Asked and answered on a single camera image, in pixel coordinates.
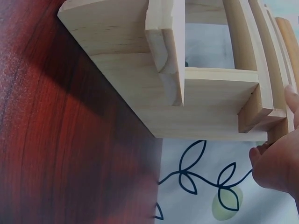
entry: black leaf outline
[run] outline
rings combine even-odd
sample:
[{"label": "black leaf outline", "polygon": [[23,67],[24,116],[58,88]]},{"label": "black leaf outline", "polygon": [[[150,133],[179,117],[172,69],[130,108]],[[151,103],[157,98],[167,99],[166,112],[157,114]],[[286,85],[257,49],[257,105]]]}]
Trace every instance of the black leaf outline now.
[{"label": "black leaf outline", "polygon": [[161,207],[160,207],[160,205],[158,203],[156,203],[156,207],[158,208],[160,216],[155,216],[155,218],[159,219],[159,220],[164,220],[163,212],[162,212]]},{"label": "black leaf outline", "polygon": [[[221,179],[222,174],[223,174],[227,169],[229,169],[230,167],[233,167],[232,173],[230,174],[230,176],[229,176],[223,183],[220,184],[220,179]],[[218,179],[217,179],[217,184],[218,184],[218,185],[221,185],[221,186],[225,185],[225,184],[226,184],[226,183],[233,177],[233,175],[234,175],[234,173],[235,173],[235,169],[236,169],[236,162],[232,162],[231,164],[227,165],[227,166],[226,166],[226,167],[219,173],[219,175],[218,175]]]},{"label": "black leaf outline", "polygon": [[[236,201],[237,201],[237,208],[234,209],[234,208],[227,207],[227,206],[223,203],[223,201],[222,201],[222,199],[221,199],[221,191],[222,191],[222,190],[227,190],[227,191],[231,192],[231,193],[235,196]],[[228,189],[225,189],[225,188],[219,188],[219,189],[218,189],[218,199],[219,199],[219,202],[220,202],[221,206],[222,206],[223,208],[225,208],[226,210],[229,210],[229,211],[239,211],[239,209],[240,209],[240,205],[239,205],[239,197],[238,197],[238,195],[234,192],[234,190],[232,190],[232,189],[230,189],[230,188],[228,188]]]},{"label": "black leaf outline", "polygon": [[[203,148],[202,148],[201,153],[200,153],[199,157],[197,158],[197,160],[196,160],[194,163],[192,163],[190,166],[188,166],[187,168],[182,169],[182,161],[183,161],[183,158],[184,158],[184,156],[186,155],[186,153],[187,153],[193,146],[195,146],[195,145],[197,145],[197,144],[199,144],[199,143],[201,143],[201,142],[204,142],[204,145],[203,145]],[[221,205],[223,208],[225,208],[225,209],[228,210],[228,211],[239,211],[239,209],[240,209],[240,205],[239,205],[239,197],[238,197],[238,195],[232,190],[232,188],[235,187],[235,186],[237,186],[237,185],[240,184],[241,182],[243,182],[243,181],[246,179],[246,177],[252,172],[252,170],[250,170],[250,171],[249,171],[249,172],[248,172],[248,173],[247,173],[241,180],[239,180],[238,182],[233,183],[233,184],[230,184],[230,185],[228,185],[228,186],[224,186],[224,185],[225,185],[225,184],[226,184],[226,183],[233,177],[233,175],[234,175],[234,173],[235,173],[235,170],[236,170],[236,162],[232,162],[232,163],[228,164],[228,165],[227,165],[227,166],[226,166],[226,167],[219,173],[218,178],[217,178],[217,183],[210,182],[210,181],[208,181],[207,179],[205,179],[204,177],[202,177],[202,176],[200,176],[200,175],[198,175],[198,174],[196,174],[196,173],[193,173],[193,172],[189,171],[189,169],[191,169],[192,167],[194,167],[194,166],[200,161],[200,159],[202,158],[202,156],[203,156],[205,150],[206,150],[206,140],[198,140],[198,141],[192,143],[192,144],[191,144],[191,145],[190,145],[190,146],[183,152],[183,154],[182,154],[182,156],[181,156],[181,158],[180,158],[180,161],[179,161],[178,171],[171,172],[171,173],[170,173],[169,175],[167,175],[164,179],[162,179],[160,182],[158,182],[158,185],[161,185],[162,183],[164,183],[164,182],[165,182],[166,180],[168,180],[171,176],[176,175],[176,174],[179,174],[179,177],[178,177],[178,183],[179,183],[180,187],[181,187],[183,190],[185,190],[186,192],[190,193],[190,194],[197,195],[198,192],[197,192],[196,185],[195,185],[195,183],[194,183],[194,180],[190,177],[190,176],[194,176],[194,177],[196,177],[196,178],[199,178],[199,179],[203,180],[203,181],[206,182],[207,184],[209,184],[209,185],[211,185],[211,186],[213,186],[213,187],[218,188],[217,196],[218,196],[218,200],[219,200],[219,202],[220,202],[220,205]],[[220,184],[220,179],[221,179],[222,174],[223,174],[227,169],[229,169],[230,167],[233,167],[232,173],[230,174],[230,176],[229,176],[224,182],[222,182],[222,183]],[[194,191],[191,191],[191,190],[187,189],[187,188],[182,184],[182,180],[181,180],[182,175],[186,176],[186,177],[190,180],[190,182],[191,182],[191,184],[192,184],[192,186],[193,186],[193,188],[194,188]],[[223,201],[222,201],[222,199],[221,199],[221,190],[228,190],[229,192],[231,192],[231,193],[235,196],[236,201],[237,201],[237,208],[229,208],[229,207],[227,207],[227,206],[223,203]],[[161,207],[159,206],[158,203],[157,203],[156,206],[158,207],[158,210],[159,210],[161,216],[160,216],[160,217],[155,216],[155,218],[156,218],[156,219],[160,219],[160,220],[164,220],[164,216],[163,216]]]},{"label": "black leaf outline", "polygon": [[[199,143],[201,143],[201,142],[204,142],[204,145],[203,145],[203,147],[202,147],[201,153],[200,153],[199,157],[197,158],[197,160],[196,160],[194,163],[192,163],[190,166],[188,166],[187,168],[182,169],[183,158],[185,157],[185,155],[187,154],[187,152],[188,152],[193,146],[195,146],[195,145],[197,145],[197,144],[199,144]],[[181,159],[179,160],[178,169],[179,169],[180,171],[181,171],[181,170],[186,171],[186,170],[189,170],[189,169],[191,169],[192,167],[194,167],[194,166],[198,163],[198,161],[201,159],[202,155],[203,155],[204,152],[205,152],[205,149],[206,149],[206,141],[198,140],[198,141],[192,143],[192,144],[191,144],[191,145],[184,151],[184,153],[182,154]]]},{"label": "black leaf outline", "polygon": [[[183,183],[182,183],[182,175],[184,175],[185,177],[187,177],[189,179],[189,181],[191,182],[191,184],[192,184],[192,186],[194,188],[194,191],[189,190],[188,188],[186,188],[183,185]],[[179,174],[179,176],[178,176],[178,183],[181,186],[181,188],[184,189],[185,191],[187,191],[188,193],[193,194],[193,195],[197,195],[196,185],[195,185],[194,181],[192,180],[192,178],[188,174],[186,174],[186,173]]]}]

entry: wooden plank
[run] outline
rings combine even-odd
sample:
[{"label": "wooden plank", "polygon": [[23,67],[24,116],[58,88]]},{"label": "wooden plank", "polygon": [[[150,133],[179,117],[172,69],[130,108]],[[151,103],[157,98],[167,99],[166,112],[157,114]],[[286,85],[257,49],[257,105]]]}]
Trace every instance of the wooden plank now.
[{"label": "wooden plank", "polygon": [[224,0],[236,69],[258,71],[260,85],[239,111],[239,132],[247,133],[273,109],[267,61],[249,3]]},{"label": "wooden plank", "polygon": [[299,89],[299,46],[291,26],[291,23],[284,18],[276,18],[279,30],[282,34],[286,49],[291,61],[294,77],[296,80],[297,89]]},{"label": "wooden plank", "polygon": [[186,23],[227,25],[222,0],[185,0]]},{"label": "wooden plank", "polygon": [[259,0],[249,0],[249,4],[254,14],[267,58],[274,107],[285,110],[287,115],[287,119],[284,119],[268,133],[268,138],[274,142],[294,130],[292,124],[293,114],[287,108],[284,97],[284,88],[291,84],[289,80],[290,75],[288,74],[289,69],[285,63],[286,55],[282,48],[282,42],[279,39],[278,31],[275,29],[275,20],[271,19],[271,15],[268,14],[266,8]]},{"label": "wooden plank", "polygon": [[[285,110],[274,109],[264,120],[262,120],[258,125],[256,125],[254,129],[260,131],[271,130],[275,126],[279,125],[279,123],[282,122],[284,119],[286,119]],[[275,139],[268,139],[268,142],[273,143],[275,142]]]},{"label": "wooden plank", "polygon": [[266,132],[238,133],[237,113],[258,85],[256,71],[186,68],[185,104],[173,107],[165,105],[150,53],[97,55],[92,60],[156,137],[186,138],[190,133],[209,140],[221,135],[227,140],[267,140]]},{"label": "wooden plank", "polygon": [[168,104],[182,106],[185,88],[185,3],[149,0],[145,35]]},{"label": "wooden plank", "polygon": [[[184,107],[167,105],[164,87],[144,34],[148,5],[143,10],[141,1],[135,5],[133,0],[125,1],[126,5],[121,0],[94,2],[62,10],[59,17],[68,29],[71,26],[69,30],[81,46],[91,48],[84,50],[156,137],[188,138],[189,135],[204,139],[267,140],[266,132],[238,133],[237,113],[258,85],[257,71],[185,69]],[[97,9],[93,8],[98,8],[106,16],[98,16]],[[126,17],[123,11],[131,15]],[[91,29],[84,29],[91,24]],[[118,33],[119,36],[112,36],[110,42],[106,28],[117,29],[111,34]],[[94,32],[107,33],[95,37]]]}]

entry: red wooden table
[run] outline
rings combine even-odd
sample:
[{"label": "red wooden table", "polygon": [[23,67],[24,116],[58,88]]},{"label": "red wooden table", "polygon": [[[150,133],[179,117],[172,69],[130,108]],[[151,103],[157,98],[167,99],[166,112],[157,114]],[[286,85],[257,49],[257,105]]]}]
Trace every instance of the red wooden table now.
[{"label": "red wooden table", "polygon": [[155,139],[56,17],[0,0],[0,224],[152,224]]}]

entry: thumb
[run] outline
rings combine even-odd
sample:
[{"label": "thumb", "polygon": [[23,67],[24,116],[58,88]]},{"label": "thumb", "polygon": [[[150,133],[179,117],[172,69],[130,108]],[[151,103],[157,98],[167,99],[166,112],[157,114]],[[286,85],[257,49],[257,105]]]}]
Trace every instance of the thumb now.
[{"label": "thumb", "polygon": [[296,93],[296,91],[291,85],[288,85],[285,88],[285,100],[290,110],[295,114],[294,126],[295,129],[297,129],[299,127],[299,95]]},{"label": "thumb", "polygon": [[261,154],[257,148],[252,148],[249,151],[249,158],[252,165],[252,168],[256,165],[257,161],[260,159]]}]

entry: wooden board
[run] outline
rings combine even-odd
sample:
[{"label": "wooden board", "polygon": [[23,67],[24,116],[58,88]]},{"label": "wooden board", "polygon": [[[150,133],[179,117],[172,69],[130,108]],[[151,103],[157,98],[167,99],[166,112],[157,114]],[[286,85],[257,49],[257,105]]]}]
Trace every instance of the wooden board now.
[{"label": "wooden board", "polygon": [[[121,7],[115,10],[118,2]],[[60,10],[58,16],[156,137],[267,139],[266,132],[238,133],[237,113],[258,85],[257,71],[188,68],[185,70],[184,107],[168,106],[144,30],[141,32],[147,8],[143,8],[142,0],[135,4],[133,0],[125,2],[98,1]],[[97,10],[106,16],[98,15]],[[125,11],[131,14],[126,17]],[[83,19],[77,24],[78,17]],[[92,24],[90,32],[84,29]],[[114,35],[111,41],[109,33]]]},{"label": "wooden board", "polygon": [[286,63],[286,55],[282,48],[282,40],[278,36],[279,30],[276,29],[275,20],[271,19],[269,11],[259,0],[249,0],[249,4],[254,14],[267,58],[274,107],[285,110],[287,116],[279,125],[269,131],[269,141],[275,142],[280,137],[294,130],[293,114],[287,107],[284,97],[284,88],[292,84],[291,74]]},{"label": "wooden board", "polygon": [[227,25],[222,0],[185,0],[186,23]]},{"label": "wooden board", "polygon": [[239,132],[248,133],[274,109],[269,71],[262,40],[249,3],[224,0],[235,67],[258,72],[260,85],[239,112]]},{"label": "wooden board", "polygon": [[294,77],[297,83],[297,89],[299,89],[299,46],[294,30],[291,26],[291,23],[284,18],[277,17],[276,22],[285,42],[286,49],[292,64]]},{"label": "wooden board", "polygon": [[185,92],[185,3],[149,0],[145,35],[169,105],[182,106]]}]

